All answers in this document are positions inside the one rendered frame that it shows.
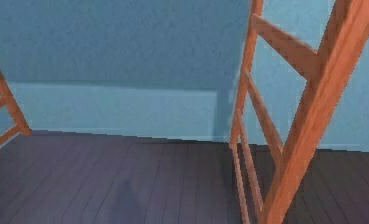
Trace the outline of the orange wooden frame furniture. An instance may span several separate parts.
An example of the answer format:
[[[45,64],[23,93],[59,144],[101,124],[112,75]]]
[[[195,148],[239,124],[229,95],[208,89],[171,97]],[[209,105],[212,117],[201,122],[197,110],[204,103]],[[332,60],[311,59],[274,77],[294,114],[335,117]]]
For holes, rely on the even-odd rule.
[[[15,134],[30,135],[31,129],[0,70],[0,108],[5,106],[14,125],[0,135],[0,145]]]
[[[262,9],[263,0],[251,0],[229,141],[242,224],[250,224],[250,218],[240,164],[246,167],[258,224],[281,224],[369,38],[369,0],[335,0],[318,49],[263,18]],[[280,138],[251,76],[258,38],[306,80],[286,140]],[[275,164],[266,195],[261,194],[243,122],[247,98]]]

